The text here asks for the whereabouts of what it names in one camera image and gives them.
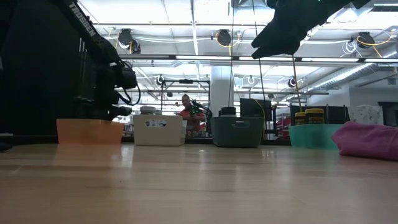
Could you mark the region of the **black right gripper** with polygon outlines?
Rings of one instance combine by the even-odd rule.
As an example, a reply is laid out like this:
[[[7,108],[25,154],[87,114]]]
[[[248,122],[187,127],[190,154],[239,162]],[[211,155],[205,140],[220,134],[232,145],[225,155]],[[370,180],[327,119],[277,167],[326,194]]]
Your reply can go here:
[[[252,41],[253,59],[293,55],[307,32],[335,13],[334,0],[268,0],[274,10],[271,23]]]

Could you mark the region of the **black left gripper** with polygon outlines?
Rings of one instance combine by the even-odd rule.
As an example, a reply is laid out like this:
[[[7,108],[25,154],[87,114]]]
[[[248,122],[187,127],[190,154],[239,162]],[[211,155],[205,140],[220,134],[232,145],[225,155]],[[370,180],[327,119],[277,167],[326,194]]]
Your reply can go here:
[[[93,119],[113,120],[117,116],[129,116],[132,113],[131,108],[113,105],[117,105],[119,100],[131,106],[137,104],[127,95],[126,90],[133,88],[137,88],[137,78],[128,63],[125,61],[100,63],[99,104],[93,105]]]

